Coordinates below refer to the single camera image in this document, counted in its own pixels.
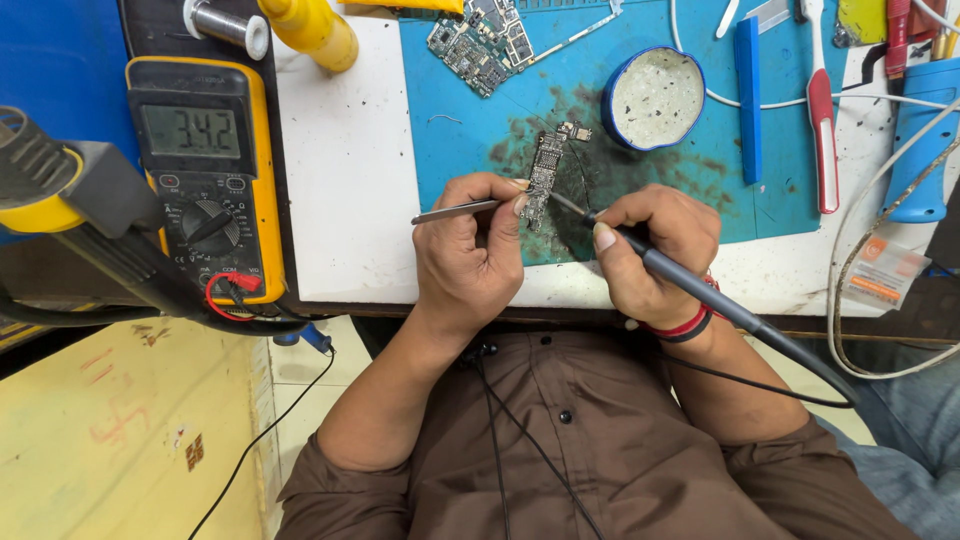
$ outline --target man's left hand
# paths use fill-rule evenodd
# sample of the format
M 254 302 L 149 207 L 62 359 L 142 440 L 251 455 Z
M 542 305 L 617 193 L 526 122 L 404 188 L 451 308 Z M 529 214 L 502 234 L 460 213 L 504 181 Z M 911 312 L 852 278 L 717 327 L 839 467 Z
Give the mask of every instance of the man's left hand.
M 463 342 L 493 320 L 523 284 L 519 215 L 529 181 L 473 173 L 446 184 L 434 209 L 493 197 L 504 201 L 485 216 L 461 215 L 414 229 L 420 298 L 415 311 L 433 337 Z

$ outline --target tweezers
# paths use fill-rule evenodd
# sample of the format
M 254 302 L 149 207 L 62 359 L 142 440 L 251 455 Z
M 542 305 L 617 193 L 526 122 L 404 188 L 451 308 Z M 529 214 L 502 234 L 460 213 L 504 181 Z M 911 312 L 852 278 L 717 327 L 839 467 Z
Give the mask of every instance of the tweezers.
M 537 192 L 538 191 L 533 187 L 526 190 L 526 194 L 530 196 L 533 196 Z M 495 209 L 496 207 L 499 207 L 501 203 L 504 203 L 504 202 L 505 201 L 501 201 L 499 199 L 493 199 L 493 198 L 480 199 L 479 201 L 463 203 L 462 205 L 457 205 L 455 207 L 450 207 L 448 209 L 439 209 L 439 210 L 424 212 L 420 215 L 417 215 L 412 220 L 410 220 L 410 223 L 412 225 L 419 225 L 420 223 L 426 223 L 428 221 L 436 221 L 438 219 L 445 219 L 447 217 L 456 217 L 458 215 L 467 215 L 469 213 L 476 213 L 483 210 Z

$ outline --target white cable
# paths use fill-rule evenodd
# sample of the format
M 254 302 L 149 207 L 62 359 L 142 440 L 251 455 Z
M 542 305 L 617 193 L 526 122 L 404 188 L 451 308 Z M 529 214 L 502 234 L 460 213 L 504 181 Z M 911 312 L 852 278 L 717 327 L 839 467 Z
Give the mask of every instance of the white cable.
M 925 11 L 929 10 L 927 11 L 928 14 L 933 16 L 934 19 L 938 20 L 942 24 L 945 24 L 953 32 L 960 34 L 960 29 L 953 26 L 952 24 L 947 23 L 943 19 L 943 17 L 940 17 L 939 15 L 937 15 L 936 12 L 931 10 L 921 0 L 913 0 L 913 1 L 917 3 L 918 6 L 922 6 L 922 9 L 924 9 Z M 673 34 L 673 41 L 677 45 L 677 50 L 679 50 L 680 52 L 683 52 L 684 47 L 680 43 L 680 33 L 677 30 L 677 0 L 670 0 L 670 31 Z M 729 105 L 731 107 L 740 107 L 740 104 L 738 102 L 735 102 L 734 100 L 727 99 L 721 95 L 718 95 L 716 92 L 714 92 L 709 88 L 706 88 L 706 90 L 707 90 L 707 95 L 715 99 L 716 101 L 719 101 L 720 103 L 724 105 Z M 916 100 L 911 98 L 902 98 L 899 96 L 892 96 L 892 95 L 885 95 L 885 94 L 868 94 L 868 93 L 856 92 L 856 93 L 846 93 L 846 94 L 845 93 L 832 94 L 832 97 L 872 97 L 872 98 L 888 99 L 891 101 L 900 101 L 903 103 L 913 103 L 917 105 L 924 105 L 924 106 L 932 107 L 936 109 L 943 109 L 939 114 L 937 114 L 936 117 L 930 120 L 930 122 L 927 123 L 922 129 L 920 129 L 915 135 L 913 135 L 909 140 L 903 143 L 903 146 L 901 146 L 900 149 L 896 153 L 894 153 L 893 156 L 891 156 L 885 163 L 883 163 L 883 166 L 880 167 L 880 170 L 877 171 L 874 177 L 871 178 L 870 181 L 867 182 L 867 184 L 860 190 L 856 200 L 853 202 L 853 205 L 849 206 L 847 209 L 847 213 L 844 214 L 843 221 L 840 223 L 840 230 L 837 232 L 836 239 L 834 240 L 834 243 L 833 243 L 833 253 L 830 256 L 830 267 L 828 272 L 829 283 L 828 283 L 828 296 L 827 296 L 827 334 L 828 334 L 827 343 L 829 344 L 829 347 L 830 347 L 830 354 L 833 356 L 833 359 L 844 371 L 853 375 L 854 377 L 857 377 L 860 379 L 868 379 L 868 380 L 894 379 L 896 377 L 902 377 L 904 375 L 916 373 L 934 364 L 940 363 L 947 357 L 960 351 L 960 344 L 957 344 L 947 349 L 946 351 L 935 356 L 934 358 L 931 358 L 930 360 L 927 360 L 926 362 L 923 362 L 912 368 L 905 369 L 903 371 L 898 371 L 896 373 L 885 373 L 882 375 L 866 375 L 866 374 L 855 372 L 850 367 L 848 367 L 847 364 L 843 363 L 843 361 L 840 359 L 840 355 L 837 354 L 835 344 L 833 343 L 833 312 L 834 312 L 833 298 L 836 295 L 836 287 L 838 285 L 838 283 L 836 283 L 837 268 L 835 266 L 835 262 L 838 259 L 837 256 L 840 252 L 840 239 L 843 237 L 843 231 L 847 228 L 847 225 L 850 223 L 850 220 L 855 214 L 856 210 L 860 207 L 860 204 L 863 202 L 863 200 L 866 199 L 867 194 L 873 189 L 876 183 L 879 182 L 879 180 L 883 177 L 883 175 L 886 174 L 888 170 L 890 170 L 890 167 L 892 167 L 893 164 L 900 159 L 900 156 L 902 156 L 907 150 L 910 149 L 911 146 L 913 146 L 918 140 L 920 140 L 920 138 L 924 136 L 926 132 L 933 129 L 933 126 L 935 126 L 938 122 L 946 118 L 948 114 L 950 114 L 951 112 L 956 110 L 958 107 L 960 107 L 960 99 L 957 99 L 950 105 L 944 106 L 938 103 L 930 103 L 926 101 L 921 101 L 921 100 Z M 783 103 L 761 105 L 760 108 L 764 110 L 779 109 L 782 107 L 791 107 L 794 105 L 799 105 L 805 102 L 806 102 L 806 99 L 801 98 L 801 99 L 795 99 L 793 101 L 786 101 Z
M 677 44 L 677 50 L 680 52 L 684 51 L 684 46 L 680 43 L 680 32 L 677 30 L 677 0 L 670 0 L 670 32 L 673 34 L 673 42 Z M 732 99 L 727 99 L 713 90 L 706 88 L 707 95 L 716 101 L 724 105 L 729 105 L 731 107 L 740 107 L 740 103 Z M 839 97 L 872 97 L 879 99 L 888 99 L 890 101 L 900 101 L 903 103 L 912 103 L 915 105 L 923 105 L 926 107 L 932 107 L 934 109 L 943 109 L 945 106 L 939 103 L 931 103 L 929 101 L 922 101 L 919 99 L 913 99 L 908 97 L 899 97 L 887 94 L 871 94 L 871 93 L 860 93 L 860 92 L 851 92 L 851 93 L 839 93 L 831 94 L 835 98 Z M 783 103 L 771 103 L 767 105 L 761 105 L 760 108 L 763 110 L 769 109 L 781 109 L 783 107 L 792 107 L 794 105 L 800 105 L 806 103 L 806 98 L 795 99 L 792 101 L 784 101 Z
M 940 355 L 937 355 L 931 358 L 930 360 L 927 360 L 924 363 L 913 366 L 912 368 L 905 369 L 903 371 L 898 371 L 895 373 L 884 373 L 882 375 L 866 375 L 863 373 L 857 373 L 854 370 L 852 370 L 849 366 L 847 366 L 847 364 L 845 364 L 840 359 L 840 355 L 837 354 L 836 346 L 833 343 L 833 320 L 834 320 L 833 312 L 835 311 L 834 297 L 836 296 L 837 286 L 840 284 L 840 283 L 837 283 L 837 272 L 839 271 L 839 268 L 840 268 L 840 264 L 838 262 L 838 259 L 839 259 L 838 256 L 840 255 L 841 238 L 843 237 L 844 230 L 847 228 L 847 225 L 850 223 L 851 219 L 853 218 L 853 215 L 856 214 L 856 210 L 860 208 L 860 204 L 863 203 L 863 200 L 867 198 L 867 194 L 874 188 L 876 183 L 879 182 L 881 178 L 883 178 L 883 175 L 886 174 L 888 170 L 890 170 L 890 167 L 892 167 L 894 163 L 900 159 L 900 156 L 902 156 L 907 150 L 909 150 L 910 147 L 912 147 L 918 140 L 920 140 L 921 137 L 926 135 L 926 132 L 933 129 L 933 127 L 936 126 L 937 123 L 939 123 L 941 120 L 946 118 L 948 114 L 954 112 L 958 108 L 960 108 L 960 98 L 958 98 L 953 103 L 947 105 L 945 109 L 941 110 L 939 114 L 934 116 L 932 120 L 930 120 L 912 137 L 910 137 L 909 140 L 904 142 L 903 146 L 901 146 L 900 149 L 897 152 L 895 152 L 893 156 L 891 156 L 885 163 L 883 163 L 883 166 L 880 167 L 880 170 L 876 171 L 876 174 L 874 174 L 874 177 L 871 178 L 870 181 L 867 182 L 867 184 L 860 189 L 856 199 L 853 201 L 853 204 L 847 206 L 847 212 L 843 216 L 843 221 L 840 222 L 840 230 L 837 231 L 836 239 L 833 241 L 833 253 L 830 256 L 830 266 L 828 270 L 827 343 L 829 344 L 830 355 L 833 356 L 833 359 L 837 362 L 837 364 L 841 368 L 843 368 L 844 371 L 853 375 L 854 377 L 857 377 L 860 379 L 868 379 L 868 380 L 894 379 L 897 377 L 902 377 L 904 375 L 916 373 L 918 371 L 926 369 L 927 367 L 940 363 L 941 361 L 946 359 L 948 356 L 953 355 L 957 351 L 960 351 L 960 344 L 957 344 L 947 349 Z
M 925 4 L 923 0 L 913 0 L 913 3 L 916 4 L 917 7 L 920 8 L 922 12 L 930 15 L 930 18 L 932 18 L 933 20 L 944 25 L 944 27 L 951 29 L 955 34 L 960 34 L 960 28 L 957 28 L 955 25 L 950 24 L 948 20 L 944 19 L 942 16 L 940 16 L 939 13 L 933 11 L 933 8 Z

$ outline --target round tin container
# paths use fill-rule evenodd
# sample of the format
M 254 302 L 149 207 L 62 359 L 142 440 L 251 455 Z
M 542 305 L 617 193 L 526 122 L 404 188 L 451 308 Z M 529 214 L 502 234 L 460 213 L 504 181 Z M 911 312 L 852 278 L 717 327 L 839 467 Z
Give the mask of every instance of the round tin container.
M 607 134 L 621 146 L 653 150 L 684 140 L 706 97 L 700 64 L 659 45 L 620 64 L 604 86 L 600 112 Z

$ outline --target blue silicone mat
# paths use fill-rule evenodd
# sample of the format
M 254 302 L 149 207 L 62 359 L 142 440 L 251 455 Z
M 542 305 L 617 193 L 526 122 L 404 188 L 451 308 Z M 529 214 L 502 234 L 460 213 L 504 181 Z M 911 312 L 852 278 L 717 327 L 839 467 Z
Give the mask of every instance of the blue silicone mat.
M 544 51 L 610 13 L 602 2 L 518 0 L 535 52 Z M 741 1 L 734 21 L 760 0 Z M 733 30 L 714 33 L 726 1 L 677 0 L 684 50 L 703 66 L 710 89 L 737 99 Z M 836 2 L 827 1 L 823 31 L 830 36 Z M 537 135 L 558 123 L 580 120 L 593 129 L 589 143 L 571 142 L 558 169 L 555 190 L 583 207 L 603 208 L 648 183 L 668 184 L 715 207 L 723 218 L 722 242 L 815 231 L 817 181 L 805 106 L 765 110 L 763 175 L 743 184 L 738 110 L 707 99 L 693 131 L 675 146 L 651 152 L 616 145 L 600 122 L 600 92 L 618 65 L 651 46 L 673 45 L 666 0 L 634 0 L 603 28 L 582 37 L 481 99 L 426 48 L 429 19 L 401 19 L 400 38 L 417 160 L 420 206 L 427 210 L 450 178 L 490 170 L 527 178 Z M 810 75 L 810 29 L 789 19 L 760 36 L 762 103 L 804 96 Z M 833 91 L 839 92 L 846 49 L 824 47 Z M 438 117 L 446 114 L 457 123 Z M 571 214 L 548 206 L 540 233 L 522 237 L 524 264 L 592 257 L 589 231 Z

